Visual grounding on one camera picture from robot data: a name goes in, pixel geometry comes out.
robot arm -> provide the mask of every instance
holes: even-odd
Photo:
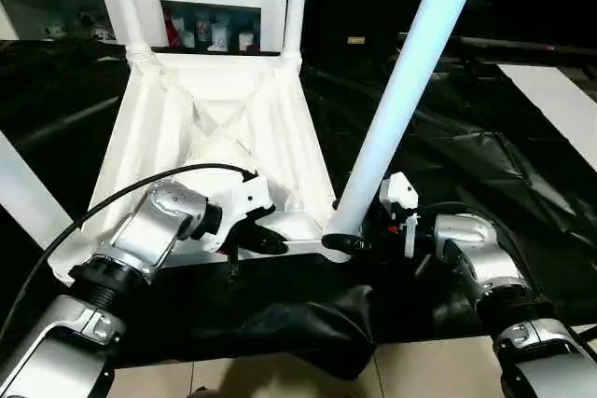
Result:
[[[468,300],[493,339],[510,397],[578,397],[597,393],[594,352],[558,321],[475,215],[436,219],[436,256],[454,266]]]
[[[178,240],[218,234],[222,209],[170,180],[151,185],[84,265],[5,365],[0,397],[106,396],[110,358],[126,330],[127,308]]]

white pole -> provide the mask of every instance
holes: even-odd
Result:
[[[304,11],[305,0],[288,0],[284,48],[282,50],[284,60],[300,60],[300,36],[302,34]]]
[[[131,62],[147,61],[153,53],[147,44],[134,0],[117,0],[127,32],[127,56]]]
[[[465,2],[421,1],[327,233],[359,233]]]
[[[42,248],[73,220],[51,195],[7,137],[0,132],[0,204]],[[88,241],[74,232],[49,258],[55,274],[68,281],[68,270],[89,256]]]

floor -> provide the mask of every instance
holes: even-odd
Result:
[[[387,345],[356,381],[288,354],[117,371],[109,398],[503,398],[487,337]]]

black plastic sheet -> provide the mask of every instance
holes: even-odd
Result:
[[[0,53],[6,86],[0,129],[73,216],[88,205],[118,111],[118,101],[110,101],[126,87],[122,55],[121,48],[95,43],[15,43]],[[340,62],[333,71],[303,66],[303,88],[337,194],[388,73]],[[98,104],[104,107],[90,110]],[[454,66],[434,75],[394,171],[407,174],[422,204],[459,199],[498,215],[516,233],[520,260],[566,323],[595,321],[595,173],[497,67]],[[10,264],[0,280],[0,314],[6,314],[5,303],[39,250],[5,213],[1,218],[4,266]],[[343,265],[317,255],[243,262],[232,283],[224,264],[165,269],[139,298],[119,362],[294,351],[353,377],[376,344],[480,334],[450,272],[433,265],[414,280],[400,250],[389,247],[384,257]],[[13,341],[60,290],[46,271]]]

black cable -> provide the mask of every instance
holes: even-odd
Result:
[[[92,218],[95,214],[97,214],[98,212],[103,210],[105,207],[110,205],[112,202],[114,202],[117,199],[122,198],[125,195],[128,195],[129,193],[136,190],[137,188],[140,188],[147,184],[151,184],[152,182],[156,182],[165,177],[174,176],[175,174],[178,174],[180,172],[192,172],[195,170],[207,170],[207,169],[220,169],[220,170],[228,170],[231,172],[239,172],[240,174],[243,175],[243,179],[245,181],[256,177],[255,174],[251,173],[248,170],[244,170],[242,168],[235,167],[234,165],[229,165],[226,163],[195,163],[193,165],[187,165],[185,167],[174,168],[174,169],[168,170],[166,172],[160,172],[158,174],[154,174],[153,176],[146,177],[145,179],[142,179],[141,181],[135,182],[134,184],[131,184],[129,186],[122,188],[121,190],[117,191],[113,195],[104,199],[102,202],[95,205],[94,207],[89,209],[86,213],[84,213],[73,224],[71,224],[69,227],[67,227],[58,237],[56,237],[56,239],[48,246],[46,251],[44,251],[44,253],[42,253],[42,255],[39,257],[39,259],[35,263],[35,266],[33,267],[33,269],[31,269],[31,271],[29,272],[29,275],[25,279],[25,282],[23,283],[21,289],[19,290],[19,293],[17,294],[17,298],[15,298],[15,301],[13,302],[12,306],[10,307],[10,311],[8,312],[8,315],[7,315],[6,319],[4,320],[4,323],[2,325],[2,330],[0,330],[0,347],[2,346],[2,342],[4,341],[4,338],[6,336],[8,327],[10,326],[10,323],[11,323],[12,319],[14,318],[15,312],[16,312],[17,308],[19,307],[19,304],[25,297],[25,294],[27,293],[27,288],[29,288],[35,274],[37,273],[37,271],[39,269],[41,269],[42,266],[44,266],[44,263],[46,263],[48,261],[50,256],[54,253],[54,251],[56,251],[56,249],[64,242],[64,240],[66,240],[66,238],[68,238],[68,236],[71,233],[73,233],[77,228],[81,227],[83,225],[83,223],[85,223],[85,221]]]

